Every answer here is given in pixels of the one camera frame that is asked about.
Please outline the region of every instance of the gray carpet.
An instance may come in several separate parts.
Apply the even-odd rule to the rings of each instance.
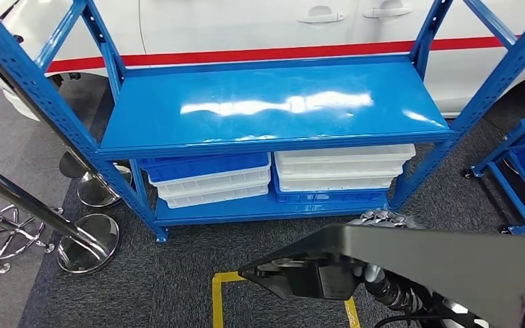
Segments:
[[[105,83],[100,77],[85,77],[80,83],[68,83],[61,94],[89,125],[105,90]],[[43,202],[59,206],[70,183],[57,169],[64,151],[61,141],[49,127],[18,113],[0,90],[0,172],[3,175]],[[0,209],[5,205],[0,199]],[[28,228],[35,231],[37,225]],[[50,233],[49,229],[45,230],[44,240],[49,238]],[[0,238],[0,247],[4,239]],[[22,238],[17,238],[10,249],[15,250],[14,247],[24,244]],[[17,327],[41,259],[43,250],[32,247],[24,254],[5,261],[10,263],[11,269],[5,275],[0,274],[0,328]]]
[[[111,97],[106,92],[92,125],[98,137],[108,108]],[[459,171],[484,157],[500,143],[500,134],[523,117],[525,86],[498,102],[402,212],[427,228],[481,233],[497,233],[499,225],[516,220],[517,213],[489,178],[465,179]],[[418,158],[428,149],[419,146]],[[81,206],[75,192],[73,182],[63,204],[68,219],[97,212]],[[115,218],[123,232],[115,259],[100,272],[75,276],[61,272],[55,257],[46,256],[19,327],[211,327],[213,274],[235,271],[326,224],[350,220],[335,217],[178,227],[170,229],[166,244],[158,245],[123,204],[103,212]],[[362,288],[354,301],[362,327],[372,327],[391,314]],[[223,285],[223,319],[225,327],[348,327],[342,302],[279,300],[248,282]]]

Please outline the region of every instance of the stacked trays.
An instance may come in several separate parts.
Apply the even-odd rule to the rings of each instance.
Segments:
[[[275,152],[280,203],[363,202],[386,197],[412,144]]]
[[[265,195],[270,154],[195,156],[138,161],[169,208]]]

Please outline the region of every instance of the chrome pole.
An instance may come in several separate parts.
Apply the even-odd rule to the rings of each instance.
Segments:
[[[112,218],[94,214],[71,223],[1,174],[0,197],[64,235],[57,249],[57,259],[63,270],[71,273],[95,271],[113,257],[119,245],[119,228]]]

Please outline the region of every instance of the yellow tape marking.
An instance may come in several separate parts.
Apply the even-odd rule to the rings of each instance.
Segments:
[[[360,328],[360,323],[358,323],[358,315],[356,313],[356,306],[354,305],[352,296],[350,299],[345,301],[345,310],[347,311],[347,317],[349,318],[349,326],[351,328]]]
[[[240,282],[244,280],[238,275],[237,271],[216,273],[212,278],[212,322],[214,328],[223,328],[222,320],[222,283],[223,282]]]
[[[222,320],[222,283],[241,282],[242,280],[244,280],[244,278],[240,277],[237,271],[214,274],[214,277],[212,278],[212,322],[214,323],[214,328],[224,327],[224,321]],[[350,328],[360,328],[358,315],[356,314],[356,307],[352,297],[345,301],[345,311],[349,318]]]

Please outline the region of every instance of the car door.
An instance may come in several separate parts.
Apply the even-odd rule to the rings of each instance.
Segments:
[[[141,0],[141,31],[149,54],[345,44],[352,38],[359,2]],[[241,56],[236,53],[232,60],[245,59]],[[171,64],[171,57],[163,58],[154,63]]]
[[[72,0],[19,1],[3,20],[3,24],[12,34],[23,38],[20,45],[31,58],[36,58],[71,3]],[[114,0],[95,0],[95,4],[118,52],[121,55],[144,54],[139,32],[138,2],[123,1],[120,5],[115,5]],[[83,72],[91,67],[82,59],[99,56],[101,54],[93,37],[83,20],[79,19],[54,61],[76,59],[78,61],[72,63],[70,70]],[[79,66],[80,62],[84,63],[83,67]]]
[[[483,0],[516,35],[525,30],[525,1]],[[372,42],[414,40],[433,0],[366,0],[361,19],[371,21]],[[379,16],[371,13],[377,11]],[[445,116],[455,116],[506,53],[463,1],[454,1],[429,54],[425,86]],[[525,79],[525,71],[516,82]]]

